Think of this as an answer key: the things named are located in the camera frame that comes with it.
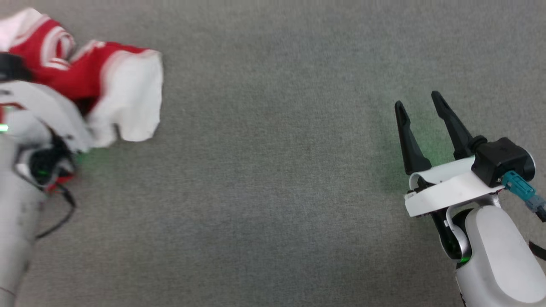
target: teal connector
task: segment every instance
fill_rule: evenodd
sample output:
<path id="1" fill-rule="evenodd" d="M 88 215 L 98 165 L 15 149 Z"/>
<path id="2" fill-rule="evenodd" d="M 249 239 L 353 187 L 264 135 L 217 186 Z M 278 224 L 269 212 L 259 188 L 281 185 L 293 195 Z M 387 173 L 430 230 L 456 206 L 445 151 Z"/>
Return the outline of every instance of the teal connector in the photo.
<path id="1" fill-rule="evenodd" d="M 546 201 L 539 195 L 535 195 L 537 190 L 518 173 L 512 170 L 507 172 L 502 178 L 502 185 L 521 198 L 527 208 L 535 213 L 541 221 L 546 222 Z"/>
<path id="2" fill-rule="evenodd" d="M 507 172 L 502 177 L 502 185 L 510 192 L 516 194 L 524 202 L 527 202 L 531 197 L 535 196 L 535 193 L 537 192 L 534 187 L 513 170 Z"/>

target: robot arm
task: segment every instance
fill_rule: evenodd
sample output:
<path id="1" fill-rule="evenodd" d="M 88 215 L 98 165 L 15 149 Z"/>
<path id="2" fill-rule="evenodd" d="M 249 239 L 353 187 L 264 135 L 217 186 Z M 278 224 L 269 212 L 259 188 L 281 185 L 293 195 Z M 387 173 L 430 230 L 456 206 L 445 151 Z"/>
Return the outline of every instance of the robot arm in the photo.
<path id="1" fill-rule="evenodd" d="M 0 306 L 13 306 L 27 270 L 40 212 L 73 155 L 92 138 L 70 101 L 42 85 L 0 84 Z"/>
<path id="2" fill-rule="evenodd" d="M 507 138 L 492 143 L 473 138 L 440 93 L 433 92 L 432 99 L 448 128 L 456 161 L 432 168 L 402 103 L 395 104 L 404 166 L 410 175 L 405 195 L 409 215 L 430 215 L 434 220 L 443 249 L 456 263 L 466 306 L 546 306 L 546 276 L 498 200 L 501 190 L 511 190 L 543 219 L 544 203 L 526 183 L 535 175 L 531 155 Z M 460 211 L 470 203 L 479 207 Z"/>

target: red and white cloth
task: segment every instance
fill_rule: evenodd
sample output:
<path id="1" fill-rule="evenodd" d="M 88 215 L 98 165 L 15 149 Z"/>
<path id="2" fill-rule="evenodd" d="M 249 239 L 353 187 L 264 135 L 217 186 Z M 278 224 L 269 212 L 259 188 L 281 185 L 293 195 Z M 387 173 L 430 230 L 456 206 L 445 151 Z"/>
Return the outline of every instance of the red and white cloth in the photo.
<path id="1" fill-rule="evenodd" d="M 73 101 L 85 117 L 95 147 L 123 139 L 142 141 L 159 124 L 163 68 L 158 51 L 91 41 L 74 52 L 73 37 L 32 8 L 0 20 L 0 52 L 21 56 L 33 82 Z"/>

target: gray fabric surface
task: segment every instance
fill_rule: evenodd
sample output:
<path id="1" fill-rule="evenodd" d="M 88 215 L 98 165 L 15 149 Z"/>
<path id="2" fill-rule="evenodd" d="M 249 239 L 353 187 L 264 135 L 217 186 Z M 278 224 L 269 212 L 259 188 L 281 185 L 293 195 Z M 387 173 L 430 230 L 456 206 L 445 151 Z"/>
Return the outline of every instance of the gray fabric surface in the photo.
<path id="1" fill-rule="evenodd" d="M 19 306 L 462 306 L 432 221 L 405 212 L 393 105 L 448 162 L 439 90 L 472 133 L 529 149 L 546 193 L 546 7 L 359 3 L 2 1 L 165 66 L 156 136 L 85 157 Z"/>

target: black cable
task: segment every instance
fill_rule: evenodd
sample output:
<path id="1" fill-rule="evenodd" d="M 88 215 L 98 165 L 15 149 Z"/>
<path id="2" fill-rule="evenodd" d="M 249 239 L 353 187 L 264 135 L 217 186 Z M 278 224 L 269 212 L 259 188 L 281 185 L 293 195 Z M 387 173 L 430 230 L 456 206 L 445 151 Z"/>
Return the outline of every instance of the black cable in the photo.
<path id="1" fill-rule="evenodd" d="M 61 192 L 63 194 L 63 197 L 64 197 L 64 200 L 66 200 L 67 203 L 70 204 L 70 211 L 55 226 L 53 226 L 53 227 L 49 228 L 48 230 L 46 230 L 46 231 L 40 233 L 39 235 L 37 235 L 36 240 L 43 239 L 43 238 L 47 237 L 48 235 L 52 234 L 53 232 L 59 230 L 61 227 L 63 227 L 64 224 L 66 224 L 70 220 L 70 218 L 72 217 L 72 215 L 76 211 L 77 205 L 76 205 L 76 201 L 74 200 L 74 197 L 72 196 L 72 193 L 67 188 L 65 188 L 64 186 L 62 186 L 60 184 L 57 184 L 57 187 L 61 190 Z"/>
<path id="2" fill-rule="evenodd" d="M 543 249 L 542 247 L 529 241 L 529 249 L 531 249 L 531 252 L 533 253 L 533 255 L 537 256 L 538 258 L 542 260 L 546 260 L 546 250 Z"/>

